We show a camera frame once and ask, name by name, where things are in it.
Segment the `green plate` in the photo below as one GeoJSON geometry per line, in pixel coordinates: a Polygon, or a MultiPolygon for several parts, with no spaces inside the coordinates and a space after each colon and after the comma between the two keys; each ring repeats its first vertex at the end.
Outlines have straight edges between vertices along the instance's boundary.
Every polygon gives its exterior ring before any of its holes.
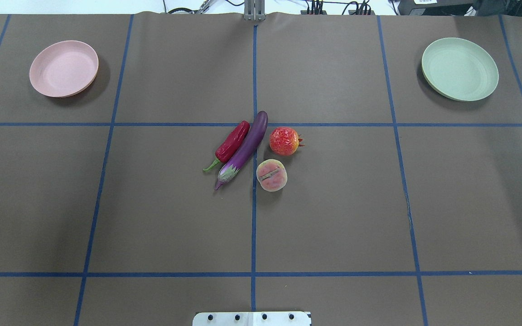
{"type": "Polygon", "coordinates": [[[462,38],[441,38],[423,51],[422,73],[432,89],[454,101],[482,101],[494,93],[499,70],[481,46],[462,38]]]}

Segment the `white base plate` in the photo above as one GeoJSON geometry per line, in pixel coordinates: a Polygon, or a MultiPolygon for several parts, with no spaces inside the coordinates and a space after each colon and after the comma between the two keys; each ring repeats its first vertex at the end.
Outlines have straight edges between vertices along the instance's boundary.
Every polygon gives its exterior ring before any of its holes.
{"type": "Polygon", "coordinates": [[[195,314],[193,326],[311,326],[310,312],[202,312],[195,314]]]}

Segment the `purple eggplant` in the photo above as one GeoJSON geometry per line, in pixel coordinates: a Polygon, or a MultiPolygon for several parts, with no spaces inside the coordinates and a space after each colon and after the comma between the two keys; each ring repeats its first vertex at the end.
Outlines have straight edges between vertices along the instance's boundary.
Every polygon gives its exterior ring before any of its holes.
{"type": "Polygon", "coordinates": [[[261,141],[264,139],[268,123],[269,116],[267,112],[259,111],[241,146],[217,174],[215,191],[219,190],[224,184],[232,181],[250,157],[253,156],[257,147],[259,147],[261,141]]]}

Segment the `red chili pepper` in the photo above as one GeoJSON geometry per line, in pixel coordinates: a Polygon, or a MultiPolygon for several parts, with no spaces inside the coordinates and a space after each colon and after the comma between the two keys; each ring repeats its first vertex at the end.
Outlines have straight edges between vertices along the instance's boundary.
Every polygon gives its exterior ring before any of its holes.
{"type": "Polygon", "coordinates": [[[228,134],[223,143],[215,151],[215,159],[209,167],[202,169],[203,173],[210,171],[213,167],[220,163],[227,163],[244,142],[249,133],[250,124],[243,120],[228,134]]]}

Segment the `brown grid table mat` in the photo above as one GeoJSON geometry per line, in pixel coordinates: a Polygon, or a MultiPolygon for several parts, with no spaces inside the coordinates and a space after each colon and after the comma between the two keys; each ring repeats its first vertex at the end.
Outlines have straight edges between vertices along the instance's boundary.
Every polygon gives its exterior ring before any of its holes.
{"type": "Polygon", "coordinates": [[[522,326],[522,18],[0,15],[0,325],[238,310],[522,326]],[[431,88],[441,38],[492,56],[493,94],[431,88]],[[96,79],[44,96],[30,66],[66,40],[95,49],[96,79]],[[202,169],[259,111],[264,139],[215,191],[225,163],[202,169]],[[282,126],[291,156],[269,147],[282,126]]]}

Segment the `pink plate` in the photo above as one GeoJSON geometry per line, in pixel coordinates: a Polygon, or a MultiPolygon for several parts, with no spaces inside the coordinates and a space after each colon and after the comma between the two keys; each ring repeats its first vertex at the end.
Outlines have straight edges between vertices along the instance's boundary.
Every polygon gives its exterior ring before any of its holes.
{"type": "Polygon", "coordinates": [[[34,58],[29,69],[29,82],[44,96],[74,96],[93,83],[99,63],[98,54],[87,43],[61,41],[48,46],[34,58]]]}

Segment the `red pomegranate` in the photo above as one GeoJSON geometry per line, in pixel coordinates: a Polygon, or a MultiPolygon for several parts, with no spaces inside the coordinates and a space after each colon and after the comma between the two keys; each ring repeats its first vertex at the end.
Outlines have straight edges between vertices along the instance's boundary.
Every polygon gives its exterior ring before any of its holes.
{"type": "Polygon", "coordinates": [[[291,127],[277,127],[269,136],[270,149],[281,156],[291,156],[299,147],[303,147],[303,139],[291,127]]]}

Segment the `peach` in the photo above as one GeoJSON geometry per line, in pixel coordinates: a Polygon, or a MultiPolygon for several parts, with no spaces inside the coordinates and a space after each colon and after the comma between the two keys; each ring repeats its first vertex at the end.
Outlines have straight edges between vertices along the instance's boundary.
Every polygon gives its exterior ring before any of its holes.
{"type": "Polygon", "coordinates": [[[268,159],[261,162],[256,169],[256,178],[263,190],[277,192],[288,182],[288,175],[284,164],[277,159],[268,159]]]}

